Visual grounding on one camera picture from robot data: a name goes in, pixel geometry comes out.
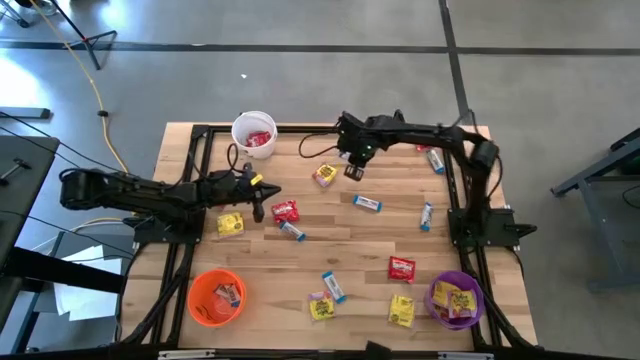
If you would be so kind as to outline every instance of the tripod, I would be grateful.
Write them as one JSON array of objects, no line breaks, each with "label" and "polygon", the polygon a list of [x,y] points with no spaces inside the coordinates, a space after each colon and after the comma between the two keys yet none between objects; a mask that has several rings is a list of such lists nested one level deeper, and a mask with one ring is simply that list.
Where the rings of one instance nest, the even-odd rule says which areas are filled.
[{"label": "tripod", "polygon": [[69,44],[69,46],[74,47],[76,45],[83,44],[84,47],[87,49],[87,52],[89,53],[89,56],[91,57],[91,61],[93,61],[93,65],[96,67],[96,70],[100,70],[100,64],[98,63],[98,59],[96,59],[96,55],[93,52],[94,51],[93,47],[96,44],[96,42],[98,42],[98,40],[100,40],[100,38],[105,37],[105,36],[109,36],[109,35],[114,35],[115,36],[117,34],[117,32],[115,30],[111,30],[111,31],[107,31],[107,32],[104,32],[104,33],[101,33],[101,34],[98,34],[98,35],[85,37],[82,34],[82,32],[80,31],[80,29],[78,29],[76,24],[74,24],[73,21],[71,21],[71,19],[69,19],[67,14],[65,14],[65,12],[62,11],[62,9],[58,5],[58,3],[55,0],[51,0],[51,3],[53,3],[53,6],[56,7],[56,9],[60,13],[60,15],[62,15],[64,17],[64,19],[67,20],[69,25],[71,25],[73,30],[82,39],[82,40],[79,40],[79,41],[76,41],[76,42],[73,42],[73,43]]}]

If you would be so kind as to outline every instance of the purple bowl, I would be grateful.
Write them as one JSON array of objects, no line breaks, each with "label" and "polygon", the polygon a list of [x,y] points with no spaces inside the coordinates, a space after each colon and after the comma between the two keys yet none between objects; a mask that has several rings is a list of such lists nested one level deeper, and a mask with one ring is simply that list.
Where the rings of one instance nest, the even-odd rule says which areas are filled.
[{"label": "purple bowl", "polygon": [[[440,315],[436,312],[432,300],[435,285],[438,281],[445,281],[453,284],[459,287],[460,290],[473,290],[476,295],[476,306],[478,307],[476,316],[451,320],[445,320],[441,318]],[[480,320],[480,317],[482,317],[482,314],[484,314],[484,296],[482,296],[482,289],[480,288],[480,285],[478,285],[478,283],[471,276],[460,271],[445,271],[438,275],[431,283],[431,286],[429,287],[427,293],[424,295],[424,298],[425,307],[427,308],[427,310],[429,310],[429,314],[431,314],[431,317],[438,320],[438,322],[440,322],[447,329],[457,331],[470,328],[471,326],[475,325]]]}]

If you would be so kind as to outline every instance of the orange bowl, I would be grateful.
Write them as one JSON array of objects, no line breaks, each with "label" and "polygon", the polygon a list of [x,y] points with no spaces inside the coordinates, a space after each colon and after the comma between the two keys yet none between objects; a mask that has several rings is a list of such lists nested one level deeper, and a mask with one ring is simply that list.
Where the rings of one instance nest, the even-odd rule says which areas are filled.
[{"label": "orange bowl", "polygon": [[[232,307],[215,293],[218,285],[234,284],[240,294],[240,305]],[[199,275],[191,285],[187,297],[189,313],[200,325],[219,327],[240,315],[247,303],[247,289],[238,275],[225,269],[215,269]]]}]

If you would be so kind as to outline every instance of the white paper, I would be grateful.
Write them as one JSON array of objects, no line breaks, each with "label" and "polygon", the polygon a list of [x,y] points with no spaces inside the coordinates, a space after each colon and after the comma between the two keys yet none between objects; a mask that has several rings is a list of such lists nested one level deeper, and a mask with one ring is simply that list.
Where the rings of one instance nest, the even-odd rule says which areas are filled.
[{"label": "white paper", "polygon": [[[74,261],[84,259],[100,258],[103,255],[102,246],[94,246],[80,251],[63,260]],[[104,260],[98,259],[79,264],[90,266],[99,270],[120,274],[122,269],[122,259]],[[118,294],[89,290],[65,284],[54,284],[56,295],[56,307],[58,315],[69,312],[69,320],[93,319],[115,314]]]}]

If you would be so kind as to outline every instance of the black floor stripe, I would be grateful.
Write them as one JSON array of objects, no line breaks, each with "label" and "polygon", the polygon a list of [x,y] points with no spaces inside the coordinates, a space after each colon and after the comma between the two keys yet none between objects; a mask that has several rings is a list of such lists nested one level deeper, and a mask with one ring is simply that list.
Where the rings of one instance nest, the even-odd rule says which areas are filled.
[{"label": "black floor stripe", "polygon": [[[526,56],[640,56],[640,48],[517,48],[473,46],[395,46],[395,45],[242,45],[242,44],[152,44],[136,42],[98,42],[95,50],[148,52],[288,52],[288,53],[379,53]],[[65,50],[59,42],[0,40],[0,49]],[[84,50],[76,44],[74,50]]]},{"label": "black floor stripe", "polygon": [[[449,49],[449,64],[451,65],[451,75],[453,76],[453,90],[456,93],[456,102],[458,103],[458,112],[464,115],[469,112],[469,104],[467,102],[467,93],[464,90],[464,82],[462,81],[462,71],[460,70],[460,59],[456,49],[456,39],[453,35],[453,25],[451,24],[451,15],[447,7],[447,0],[438,0],[440,5],[440,15],[442,17],[442,26],[444,28],[444,38]],[[464,123],[468,123],[469,118],[465,117]]]}]

